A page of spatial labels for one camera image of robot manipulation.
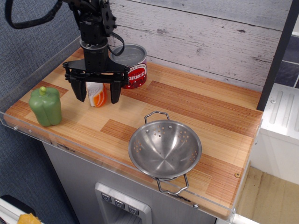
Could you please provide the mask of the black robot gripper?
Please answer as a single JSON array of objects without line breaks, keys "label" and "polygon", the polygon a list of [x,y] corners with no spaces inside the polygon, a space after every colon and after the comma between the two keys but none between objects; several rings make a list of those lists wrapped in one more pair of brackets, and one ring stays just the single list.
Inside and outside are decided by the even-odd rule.
[{"label": "black robot gripper", "polygon": [[107,47],[99,50],[84,48],[83,52],[83,59],[63,63],[65,79],[71,83],[76,98],[85,101],[85,82],[110,83],[111,103],[118,103],[121,87],[129,83],[129,68],[112,61]]}]

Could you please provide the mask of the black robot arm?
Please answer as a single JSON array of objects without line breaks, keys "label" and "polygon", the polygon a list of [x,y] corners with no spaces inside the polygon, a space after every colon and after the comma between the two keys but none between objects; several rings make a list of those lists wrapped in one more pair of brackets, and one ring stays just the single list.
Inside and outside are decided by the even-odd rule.
[{"label": "black robot arm", "polygon": [[110,84],[113,104],[120,98],[121,88],[128,84],[129,67],[112,61],[108,38],[122,38],[114,33],[117,27],[107,0],[68,0],[80,30],[80,46],[84,58],[63,63],[65,79],[69,81],[76,98],[86,98],[86,82]]}]

